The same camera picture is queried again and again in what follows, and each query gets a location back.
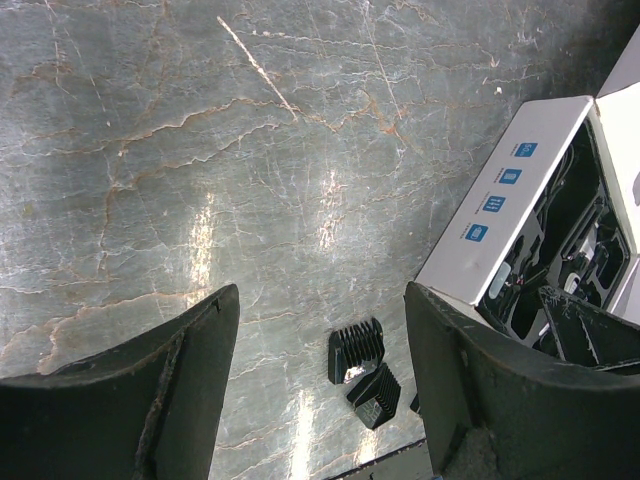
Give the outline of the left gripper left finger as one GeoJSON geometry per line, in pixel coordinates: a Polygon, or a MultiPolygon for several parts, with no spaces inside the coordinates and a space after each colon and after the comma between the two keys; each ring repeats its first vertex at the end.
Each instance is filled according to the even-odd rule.
{"type": "Polygon", "coordinates": [[[48,374],[1,382],[5,479],[205,479],[240,317],[228,285],[48,374]]]}

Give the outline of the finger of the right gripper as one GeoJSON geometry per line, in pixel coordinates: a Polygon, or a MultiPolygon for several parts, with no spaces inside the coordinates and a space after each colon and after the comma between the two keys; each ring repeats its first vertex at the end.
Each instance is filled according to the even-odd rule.
{"type": "Polygon", "coordinates": [[[639,326],[561,289],[538,289],[545,322],[537,349],[609,373],[639,371],[639,326]]]}

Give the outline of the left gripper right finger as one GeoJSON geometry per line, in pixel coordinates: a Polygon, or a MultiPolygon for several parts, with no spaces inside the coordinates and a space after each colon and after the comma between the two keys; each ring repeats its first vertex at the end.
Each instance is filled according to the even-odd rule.
{"type": "Polygon", "coordinates": [[[433,471],[447,479],[635,479],[639,371],[568,363],[405,290],[433,471]]]}

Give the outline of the black comb attachment with brush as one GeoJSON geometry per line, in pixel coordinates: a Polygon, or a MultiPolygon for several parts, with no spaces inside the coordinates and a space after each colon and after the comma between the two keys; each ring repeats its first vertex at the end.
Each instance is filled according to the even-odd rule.
{"type": "Polygon", "coordinates": [[[334,385],[348,384],[371,374],[384,354],[383,329],[375,317],[333,331],[328,339],[328,380],[334,385]]]}

